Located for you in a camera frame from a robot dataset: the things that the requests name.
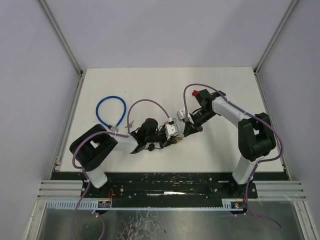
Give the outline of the large brass padlock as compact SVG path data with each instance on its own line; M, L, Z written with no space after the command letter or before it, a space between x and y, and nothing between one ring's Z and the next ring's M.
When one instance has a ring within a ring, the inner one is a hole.
M180 141L182 141L184 138L183 134L179 134L177 136L174 137L174 139L176 140L177 143L179 143Z

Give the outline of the red cable padlock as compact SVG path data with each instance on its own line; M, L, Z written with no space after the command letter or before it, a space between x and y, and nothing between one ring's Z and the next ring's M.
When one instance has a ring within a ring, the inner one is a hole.
M197 90L194 90L194 91L192 92L192 96L194 96L194 97L196 97L198 94L199 94L199 92L198 92Z

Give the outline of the blue cable lock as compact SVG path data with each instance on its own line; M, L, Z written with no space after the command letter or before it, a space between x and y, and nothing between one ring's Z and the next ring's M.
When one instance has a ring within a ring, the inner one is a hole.
M95 115L100 124L112 132L118 132L127 113L126 101L116 95L102 98L95 107Z

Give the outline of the black-headed keys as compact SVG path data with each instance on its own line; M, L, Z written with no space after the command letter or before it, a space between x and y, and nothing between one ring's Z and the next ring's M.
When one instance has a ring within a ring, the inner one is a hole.
M147 147L147 150L148 150L149 152L152 152L152 151L154 151L154 150L162 150L162 148L161 148L161 147L157 147L154 143L150 143L150 144L148 145L148 147Z

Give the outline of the blue lock keys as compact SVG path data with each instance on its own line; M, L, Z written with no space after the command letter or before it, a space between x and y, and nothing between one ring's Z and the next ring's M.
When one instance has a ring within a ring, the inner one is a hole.
M129 122L129 124L127 124L127 125L125 126L125 128L127 128L127 129L132 128L133 123L134 123L134 120L132 120L131 122Z

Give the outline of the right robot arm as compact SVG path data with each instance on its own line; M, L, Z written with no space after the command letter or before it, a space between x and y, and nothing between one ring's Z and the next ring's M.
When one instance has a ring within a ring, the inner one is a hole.
M195 90L192 95L200 105L197 112L189 113L185 106L176 114L179 121L184 122L183 136L201 132L202 125L216 115L224 117L238 130L240 159L232 177L238 185L251 181L258 162L276 147L269 116L264 112L252 115L244 111L231 103L221 91Z

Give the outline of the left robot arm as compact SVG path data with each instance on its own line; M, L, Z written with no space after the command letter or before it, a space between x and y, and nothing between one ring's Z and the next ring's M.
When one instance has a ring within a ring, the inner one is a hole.
M178 133L174 118L169 118L161 126L158 126L155 119L147 118L129 135L117 134L108 131L102 124L96 124L76 139L70 145L69 151L73 155L73 166L76 168L76 162L79 162L79 168L84 172L85 177L99 189L108 181L101 164L111 152L137 154L143 150L149 152L161 150L176 144Z

